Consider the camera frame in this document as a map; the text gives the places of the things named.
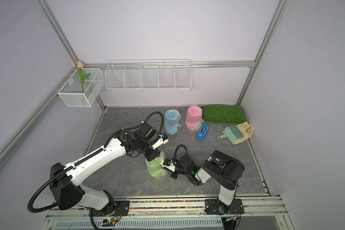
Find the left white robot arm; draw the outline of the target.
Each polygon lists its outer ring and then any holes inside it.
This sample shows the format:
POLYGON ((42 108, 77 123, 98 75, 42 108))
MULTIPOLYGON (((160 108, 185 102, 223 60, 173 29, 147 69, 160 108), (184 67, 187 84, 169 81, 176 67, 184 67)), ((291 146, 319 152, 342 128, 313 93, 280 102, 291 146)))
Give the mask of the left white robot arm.
POLYGON ((39 213, 54 207, 68 210, 74 206, 88 208, 102 215, 112 215, 117 206, 111 194, 105 190, 98 191, 83 185, 83 181, 98 169, 123 155, 133 157, 133 152, 143 155, 146 161, 160 156, 159 146, 168 142, 163 129, 155 130, 147 123, 114 132, 104 145, 82 158, 66 165, 57 163, 51 167, 50 179, 46 181, 30 198, 27 209, 31 213, 39 213), (49 187, 55 203, 42 208, 35 208, 37 197, 49 187))

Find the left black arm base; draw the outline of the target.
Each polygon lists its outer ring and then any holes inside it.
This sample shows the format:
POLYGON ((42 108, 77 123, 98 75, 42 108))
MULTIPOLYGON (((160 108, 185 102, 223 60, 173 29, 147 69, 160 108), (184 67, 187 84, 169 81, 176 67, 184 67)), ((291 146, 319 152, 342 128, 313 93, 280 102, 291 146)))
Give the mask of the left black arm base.
POLYGON ((116 200, 110 205, 107 204, 102 210, 91 209, 93 217, 124 217, 128 215, 130 208, 130 201, 128 200, 116 200))

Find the blue tape dispenser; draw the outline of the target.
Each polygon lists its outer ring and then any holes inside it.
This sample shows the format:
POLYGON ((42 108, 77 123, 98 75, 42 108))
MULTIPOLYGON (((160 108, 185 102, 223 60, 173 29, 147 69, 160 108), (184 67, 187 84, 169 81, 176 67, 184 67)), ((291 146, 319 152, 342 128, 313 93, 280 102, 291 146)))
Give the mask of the blue tape dispenser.
POLYGON ((205 137, 207 136, 208 132, 209 132, 209 126, 206 125, 206 124, 203 124, 203 125, 200 127, 200 130, 199 130, 199 132, 198 132, 196 138, 197 138, 198 140, 203 141, 203 140, 205 139, 205 137))

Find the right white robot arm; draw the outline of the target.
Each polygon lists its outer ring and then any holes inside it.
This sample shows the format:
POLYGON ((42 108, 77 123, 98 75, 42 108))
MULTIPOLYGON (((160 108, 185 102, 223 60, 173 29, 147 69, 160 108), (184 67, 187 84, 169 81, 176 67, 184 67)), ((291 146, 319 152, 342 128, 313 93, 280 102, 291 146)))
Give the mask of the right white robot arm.
POLYGON ((171 160, 164 160, 163 167, 171 173, 173 179, 184 175, 195 186, 201 186, 213 178, 220 185, 218 202, 225 206, 233 203, 238 183, 245 170, 242 162, 218 150, 213 151, 210 158, 198 167, 183 144, 176 147, 171 160))

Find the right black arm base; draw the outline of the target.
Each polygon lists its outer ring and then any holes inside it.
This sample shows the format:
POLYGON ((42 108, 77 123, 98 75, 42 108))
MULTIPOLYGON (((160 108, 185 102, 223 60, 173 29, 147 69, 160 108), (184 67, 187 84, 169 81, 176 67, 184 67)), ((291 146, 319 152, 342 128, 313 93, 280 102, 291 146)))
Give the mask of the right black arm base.
POLYGON ((208 215, 224 215, 224 214, 244 214, 244 208, 241 199, 234 199, 231 204, 226 205, 216 199, 205 200, 205 213, 208 215))

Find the green plastic wine glass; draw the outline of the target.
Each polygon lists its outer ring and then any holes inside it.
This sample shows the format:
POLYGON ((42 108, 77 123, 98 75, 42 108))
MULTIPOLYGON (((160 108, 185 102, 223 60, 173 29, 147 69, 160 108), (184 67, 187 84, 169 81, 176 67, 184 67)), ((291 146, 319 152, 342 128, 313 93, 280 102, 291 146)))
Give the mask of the green plastic wine glass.
POLYGON ((146 161, 146 167, 148 170, 148 173, 154 177, 154 178, 158 178, 158 177, 162 177, 164 176, 164 169, 162 168, 162 163, 163 163, 164 159, 161 158, 155 158, 152 161, 146 161))

